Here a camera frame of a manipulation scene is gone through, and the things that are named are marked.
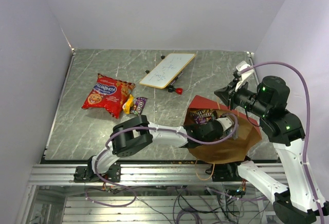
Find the brown m&m's candy packet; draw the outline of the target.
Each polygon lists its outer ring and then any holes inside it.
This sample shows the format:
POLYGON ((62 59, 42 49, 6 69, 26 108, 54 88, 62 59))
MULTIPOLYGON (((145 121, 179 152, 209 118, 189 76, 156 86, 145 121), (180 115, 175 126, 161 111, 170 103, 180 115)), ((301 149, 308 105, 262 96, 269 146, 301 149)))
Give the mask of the brown m&m's candy packet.
POLYGON ((196 124, 205 124, 217 119, 217 112, 214 109, 191 109, 190 116, 196 124))

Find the red brown paper bag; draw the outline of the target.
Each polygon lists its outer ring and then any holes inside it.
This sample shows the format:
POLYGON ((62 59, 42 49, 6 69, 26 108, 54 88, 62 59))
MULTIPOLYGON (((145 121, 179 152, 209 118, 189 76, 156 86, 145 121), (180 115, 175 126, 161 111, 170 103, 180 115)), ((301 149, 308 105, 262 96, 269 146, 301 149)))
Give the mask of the red brown paper bag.
POLYGON ((231 137, 218 144, 200 144, 196 148, 190 148, 189 152, 197 160, 211 165, 243 161, 251 147, 262 140, 260 129, 252 125, 252 123, 256 123, 256 120, 247 118, 246 115, 237 110, 230 111, 225 105, 201 96, 195 96, 187 108, 184 121, 185 125, 196 124, 189 114, 191 109, 214 109, 217 112, 217 117, 231 112, 237 117, 237 123, 239 124, 237 128, 237 138, 235 139, 231 137))

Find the purple candy packet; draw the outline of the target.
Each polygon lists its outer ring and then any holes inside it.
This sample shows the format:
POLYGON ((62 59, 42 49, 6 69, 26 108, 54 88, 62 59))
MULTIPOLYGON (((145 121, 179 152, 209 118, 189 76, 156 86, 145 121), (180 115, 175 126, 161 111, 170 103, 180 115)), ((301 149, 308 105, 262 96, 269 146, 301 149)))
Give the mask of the purple candy packet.
POLYGON ((142 114, 142 111, 146 105, 148 98, 145 97, 136 97, 133 100, 133 106, 130 109, 130 114, 139 116, 142 114))

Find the yellow candy packet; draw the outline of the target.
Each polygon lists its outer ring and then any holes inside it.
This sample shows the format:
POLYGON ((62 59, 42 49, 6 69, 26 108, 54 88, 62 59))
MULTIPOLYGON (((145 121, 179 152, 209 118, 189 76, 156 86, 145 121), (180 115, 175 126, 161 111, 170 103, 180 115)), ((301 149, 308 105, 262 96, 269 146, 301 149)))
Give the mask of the yellow candy packet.
POLYGON ((134 97, 130 95, 127 101, 123 104, 122 109, 125 114, 129 114, 131 108, 134 106, 134 97))

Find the red cookie snack bag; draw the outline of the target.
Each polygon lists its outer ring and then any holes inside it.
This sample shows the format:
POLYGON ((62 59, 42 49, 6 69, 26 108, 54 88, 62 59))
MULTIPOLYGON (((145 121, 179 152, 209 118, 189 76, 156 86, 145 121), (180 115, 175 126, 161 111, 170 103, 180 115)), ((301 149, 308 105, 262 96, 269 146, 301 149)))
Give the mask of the red cookie snack bag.
POLYGON ((99 73, 81 108, 104 108, 112 117, 118 119, 134 88, 135 83, 113 79, 99 73))

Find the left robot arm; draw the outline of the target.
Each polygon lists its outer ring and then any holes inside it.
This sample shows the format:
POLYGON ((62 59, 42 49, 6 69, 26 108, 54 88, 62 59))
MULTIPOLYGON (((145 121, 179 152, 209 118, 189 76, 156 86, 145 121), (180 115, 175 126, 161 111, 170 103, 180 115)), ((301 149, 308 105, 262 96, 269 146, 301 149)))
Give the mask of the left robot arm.
POLYGON ((152 123, 145 115, 132 118, 113 128, 105 148, 88 160, 82 179, 100 181, 117 160, 130 157, 151 144, 190 149, 223 143, 236 134, 238 126, 237 117, 229 113, 204 124, 178 127, 152 123))

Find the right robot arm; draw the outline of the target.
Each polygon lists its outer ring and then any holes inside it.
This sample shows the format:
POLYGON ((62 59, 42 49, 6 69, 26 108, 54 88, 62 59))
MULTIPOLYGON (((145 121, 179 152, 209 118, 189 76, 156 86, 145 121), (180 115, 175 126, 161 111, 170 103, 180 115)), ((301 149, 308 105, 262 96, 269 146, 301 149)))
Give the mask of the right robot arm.
POLYGON ((272 203, 283 223, 314 223, 318 216, 328 216, 328 201, 312 182, 308 162, 303 158, 306 135, 300 119, 286 109, 290 93, 285 81, 267 76, 257 86, 257 92, 248 90, 248 83, 238 86, 234 79, 214 94, 230 109, 240 106, 246 113, 260 119, 260 127, 280 157, 288 184, 283 185, 252 161, 234 163, 227 167, 231 180, 241 177, 249 181, 272 203))

